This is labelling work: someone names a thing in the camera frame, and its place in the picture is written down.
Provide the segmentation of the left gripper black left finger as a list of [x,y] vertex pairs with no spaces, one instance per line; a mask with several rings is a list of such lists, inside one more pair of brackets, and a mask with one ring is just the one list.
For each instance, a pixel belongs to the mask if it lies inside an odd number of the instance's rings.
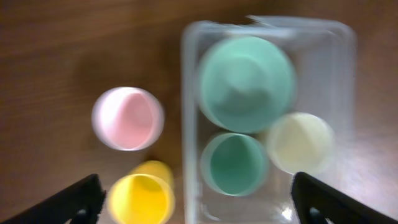
[[106,191],[101,186],[99,175],[90,174],[2,223],[96,224],[105,198]]

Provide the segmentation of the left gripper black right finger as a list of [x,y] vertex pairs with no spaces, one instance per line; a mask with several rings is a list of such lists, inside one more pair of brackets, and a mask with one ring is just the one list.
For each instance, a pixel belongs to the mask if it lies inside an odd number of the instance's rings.
[[300,223],[397,224],[305,172],[294,175],[290,194]]

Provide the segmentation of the white plastic cup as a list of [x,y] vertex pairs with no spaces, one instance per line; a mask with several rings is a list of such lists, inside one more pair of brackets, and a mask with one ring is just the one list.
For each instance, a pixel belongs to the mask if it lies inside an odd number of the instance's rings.
[[310,113],[283,115],[269,129],[265,149],[280,170],[318,175],[335,160],[335,132]]

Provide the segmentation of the yellow plastic cup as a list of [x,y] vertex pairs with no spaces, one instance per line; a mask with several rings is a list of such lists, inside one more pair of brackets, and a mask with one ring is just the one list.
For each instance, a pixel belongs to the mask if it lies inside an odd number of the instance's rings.
[[146,161],[111,187],[108,212],[116,223],[164,224],[175,209],[174,177],[168,165]]

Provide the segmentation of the green plastic cup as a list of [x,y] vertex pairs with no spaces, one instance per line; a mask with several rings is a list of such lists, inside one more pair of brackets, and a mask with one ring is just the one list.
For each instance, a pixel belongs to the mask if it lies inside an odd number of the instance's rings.
[[247,196],[266,182],[269,159],[262,144],[239,133],[216,135],[200,159],[203,180],[215,192],[234,197]]

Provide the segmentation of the pink plastic cup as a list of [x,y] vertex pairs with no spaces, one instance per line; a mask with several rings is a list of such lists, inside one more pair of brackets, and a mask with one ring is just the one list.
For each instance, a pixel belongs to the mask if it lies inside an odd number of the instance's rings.
[[165,113],[159,100],[137,87],[116,87],[94,103],[91,123],[97,138],[119,151],[139,151],[160,137]]

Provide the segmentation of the green plastic bowl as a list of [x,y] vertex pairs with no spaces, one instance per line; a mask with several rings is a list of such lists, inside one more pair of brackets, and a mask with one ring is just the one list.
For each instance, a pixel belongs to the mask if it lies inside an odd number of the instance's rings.
[[268,128],[290,108],[296,89],[291,60],[259,37],[221,40],[206,51],[198,67],[201,112],[233,132]]

